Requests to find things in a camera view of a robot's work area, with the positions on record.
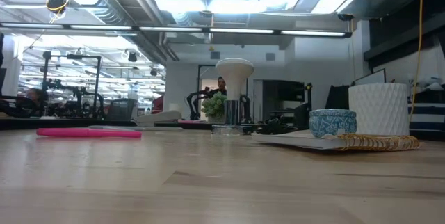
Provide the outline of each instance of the wood grain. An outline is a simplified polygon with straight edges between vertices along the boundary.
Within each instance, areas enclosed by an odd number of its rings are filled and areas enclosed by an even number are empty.
[[[443,223],[445,143],[308,152],[207,131],[0,132],[0,223]]]

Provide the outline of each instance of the green plant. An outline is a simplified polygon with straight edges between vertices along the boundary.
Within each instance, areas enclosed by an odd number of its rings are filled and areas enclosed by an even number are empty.
[[[206,117],[222,118],[224,117],[224,103],[227,97],[221,92],[216,93],[212,98],[205,99],[202,102],[201,111]]]

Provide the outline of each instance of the blue patterned container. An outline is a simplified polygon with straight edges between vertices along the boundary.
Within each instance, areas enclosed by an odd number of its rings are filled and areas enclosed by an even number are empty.
[[[319,109],[309,113],[309,128],[320,138],[325,134],[349,134],[357,131],[357,114],[345,109]]]

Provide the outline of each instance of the gold spiral binding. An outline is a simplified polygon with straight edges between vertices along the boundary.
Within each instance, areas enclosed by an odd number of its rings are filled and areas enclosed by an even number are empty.
[[[413,136],[369,136],[364,134],[342,134],[338,136],[345,142],[345,150],[370,151],[401,151],[414,150],[420,147],[420,142]]]

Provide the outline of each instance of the pink marker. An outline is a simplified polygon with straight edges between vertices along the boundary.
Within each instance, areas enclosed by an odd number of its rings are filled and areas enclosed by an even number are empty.
[[[37,129],[39,136],[53,137],[127,137],[140,138],[139,131],[127,130],[99,130],[99,129],[75,129],[75,128],[44,128]]]

